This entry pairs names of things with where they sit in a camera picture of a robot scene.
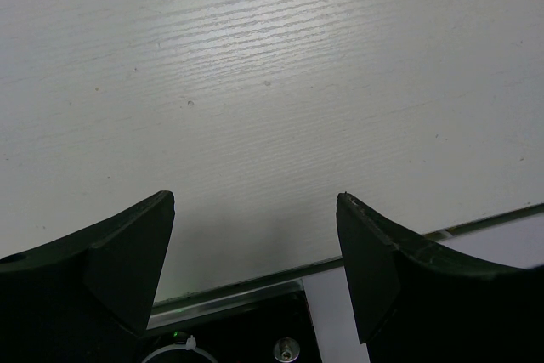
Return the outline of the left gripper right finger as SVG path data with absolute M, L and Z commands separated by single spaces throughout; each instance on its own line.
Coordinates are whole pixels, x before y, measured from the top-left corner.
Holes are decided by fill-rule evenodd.
M 359 340 L 373 362 L 540 362 L 543 269 L 445 247 L 355 196 L 337 233 Z

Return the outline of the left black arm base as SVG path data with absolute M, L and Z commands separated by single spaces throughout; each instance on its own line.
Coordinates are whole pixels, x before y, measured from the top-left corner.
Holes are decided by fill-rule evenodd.
M 155 312 L 136 362 L 321 362 L 301 280 Z

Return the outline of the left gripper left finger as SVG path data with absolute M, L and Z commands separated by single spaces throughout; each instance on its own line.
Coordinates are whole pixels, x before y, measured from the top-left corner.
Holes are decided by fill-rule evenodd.
M 3 362 L 130 362 L 145 334 L 174 221 L 163 190 L 1 260 Z

